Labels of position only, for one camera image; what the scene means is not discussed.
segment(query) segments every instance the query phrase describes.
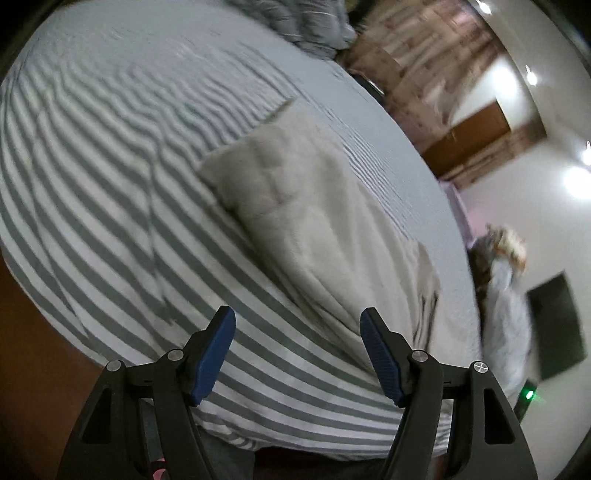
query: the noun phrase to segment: wooden door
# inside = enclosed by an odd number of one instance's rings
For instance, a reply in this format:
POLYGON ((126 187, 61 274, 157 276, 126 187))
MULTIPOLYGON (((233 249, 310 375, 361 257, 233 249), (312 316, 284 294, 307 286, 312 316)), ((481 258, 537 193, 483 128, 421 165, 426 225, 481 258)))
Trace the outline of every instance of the wooden door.
POLYGON ((505 114, 495 101, 452 128, 423 154, 423 159, 439 178, 510 131, 505 114))

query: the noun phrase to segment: brown curtain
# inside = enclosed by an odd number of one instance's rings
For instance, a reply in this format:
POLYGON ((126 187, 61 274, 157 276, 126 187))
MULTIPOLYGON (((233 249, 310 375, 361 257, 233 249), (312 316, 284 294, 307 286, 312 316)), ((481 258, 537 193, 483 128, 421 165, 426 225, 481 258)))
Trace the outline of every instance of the brown curtain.
POLYGON ((385 93, 384 108, 419 152, 445 136, 460 101, 503 52, 463 0, 382 0, 341 57, 385 93))

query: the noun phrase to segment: bedsheet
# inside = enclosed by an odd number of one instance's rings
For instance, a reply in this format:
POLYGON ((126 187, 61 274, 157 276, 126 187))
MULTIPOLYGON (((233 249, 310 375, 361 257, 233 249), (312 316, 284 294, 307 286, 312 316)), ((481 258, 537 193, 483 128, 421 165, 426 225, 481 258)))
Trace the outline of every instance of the bedsheet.
MULTIPOLYGON (((237 330, 194 416, 245 449, 387 455, 401 412, 267 276, 196 171, 301 97, 340 137, 441 279, 463 364, 480 357, 466 254, 415 149, 337 64, 205 3, 94 0, 55 12, 2 83, 0 243, 45 318, 95 361, 153 361, 221 304, 237 330)), ((396 312, 381 312, 383 316, 396 312)), ((435 453, 446 448, 442 414, 435 453)))

